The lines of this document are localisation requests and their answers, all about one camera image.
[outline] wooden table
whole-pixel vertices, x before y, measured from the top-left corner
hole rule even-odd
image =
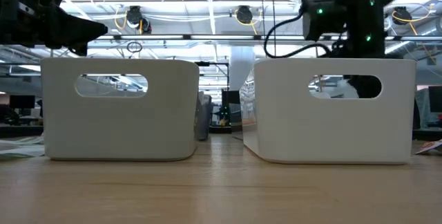
[[[277,165],[229,135],[181,162],[0,162],[0,223],[442,223],[442,156]]]

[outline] yellow cable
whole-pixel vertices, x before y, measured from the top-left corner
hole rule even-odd
[[[257,35],[258,33],[256,32],[256,28],[255,28],[255,25],[254,25],[254,24],[252,24],[252,25],[251,25],[251,27],[253,28],[253,31],[254,31],[255,35]]]
[[[415,35],[418,35],[418,34],[417,34],[417,31],[416,31],[416,29],[414,28],[414,26],[413,26],[412,23],[410,23],[410,26],[411,26],[411,28],[412,28],[414,34],[415,34]],[[436,60],[435,60],[435,58],[434,58],[434,57],[431,55],[431,53],[428,51],[427,47],[425,47],[425,45],[423,45],[423,44],[422,44],[422,47],[423,47],[423,49],[425,50],[425,52],[427,53],[427,55],[428,55],[428,56],[431,58],[431,60],[434,62],[434,64],[436,64]]]
[[[417,22],[417,21],[420,21],[420,20],[424,20],[424,19],[426,19],[428,16],[430,16],[432,7],[433,7],[433,6],[430,6],[430,10],[428,10],[428,14],[427,14],[426,16],[420,18],[420,19],[415,19],[415,20],[400,19],[400,18],[398,18],[398,17],[396,17],[396,16],[394,15],[394,13],[396,13],[397,11],[394,11],[394,12],[392,13],[392,17],[395,18],[395,19],[398,19],[399,21],[404,21],[404,22],[406,22],[406,23],[414,23],[414,22]]]
[[[127,11],[124,13],[124,25],[123,27],[121,27],[118,22],[117,22],[117,15],[118,15],[118,10],[119,10],[119,6],[117,6],[117,11],[115,12],[115,18],[113,19],[115,22],[115,26],[117,26],[117,28],[119,28],[120,30],[124,29],[124,27],[126,27],[126,22],[127,22]]]
[[[416,29],[414,28],[414,26],[413,26],[412,23],[410,23],[410,26],[412,27],[412,30],[413,30],[414,34],[415,34],[415,35],[418,35],[418,34],[417,34],[417,31],[416,31]]]

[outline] ceiling light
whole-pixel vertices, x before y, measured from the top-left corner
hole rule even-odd
[[[390,46],[390,47],[385,49],[385,54],[390,54],[391,52],[395,51],[396,49],[402,48],[402,47],[404,47],[405,45],[407,45],[409,43],[410,43],[410,41],[404,41],[404,42],[402,42],[400,44],[396,44],[396,45]]]
[[[200,73],[200,76],[203,76],[203,77],[225,77],[226,75],[222,74],[222,73],[219,73],[219,74],[216,74],[216,73],[214,73],[214,74]]]
[[[402,41],[440,41],[441,37],[429,37],[427,34],[422,34],[422,36],[414,36],[414,37],[402,37]]]
[[[200,84],[200,86],[227,86],[226,83],[223,84]]]
[[[85,76],[120,76],[121,74],[85,74]],[[138,74],[125,74],[125,76],[129,77],[141,77],[143,75]]]
[[[182,35],[124,35],[123,40],[163,40],[163,39],[184,39]]]
[[[114,40],[114,37],[112,35],[104,35],[96,38],[96,40]]]
[[[20,65],[19,67],[20,68],[26,68],[26,69],[29,69],[29,70],[32,70],[32,71],[37,71],[37,72],[41,71],[40,65]]]
[[[252,35],[191,35],[193,40],[253,40]]]
[[[222,88],[227,88],[227,86],[221,86],[221,85],[200,85],[200,88],[216,88],[216,89],[222,89]]]
[[[118,29],[112,29],[112,30],[110,30],[110,31],[112,31],[112,32],[116,32],[116,33],[118,33],[118,34],[120,34],[120,35],[123,35],[123,33],[121,33]]]
[[[294,36],[294,35],[283,35],[283,36],[276,36],[276,40],[294,40],[294,41],[304,41],[304,37],[303,36]]]

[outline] metal pipe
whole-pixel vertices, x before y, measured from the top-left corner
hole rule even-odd
[[[90,3],[90,1],[87,0],[74,0],[71,1],[73,3]],[[106,2],[94,2],[97,5],[127,5],[127,6],[143,6],[144,4],[152,5],[153,3],[208,3],[209,0],[112,0],[112,1],[106,1]],[[213,4],[221,4],[221,3],[230,3],[230,4],[242,4],[245,2],[245,4],[250,3],[256,3],[261,4],[261,0],[212,0]],[[297,2],[292,0],[275,0],[275,3],[277,4],[296,4]]]
[[[386,41],[442,41],[442,36],[390,36]],[[336,41],[339,35],[323,35],[319,41]],[[260,43],[265,39],[263,35],[104,35],[97,40],[144,40],[144,41],[168,41],[168,40],[192,40],[192,41],[255,41]],[[302,35],[277,35],[278,41],[305,41]]]
[[[88,48],[89,49],[106,49],[106,50],[110,50],[110,49],[120,49],[122,45],[127,44],[128,41],[125,41],[124,43],[118,44],[118,45],[113,45],[112,43],[108,44],[107,42],[105,44],[101,44],[101,43],[95,43],[95,42],[90,42],[88,44]],[[208,42],[203,42],[203,41],[192,41],[189,42],[186,45],[164,45],[164,44],[160,44],[160,45],[146,45],[146,44],[142,44],[143,48],[193,48],[195,46],[198,46],[200,44],[209,44]],[[46,46],[44,45],[36,45],[34,48],[36,49],[47,49]]]
[[[39,66],[40,64],[28,64],[28,63],[14,63],[14,62],[2,62],[0,63],[0,66]]]

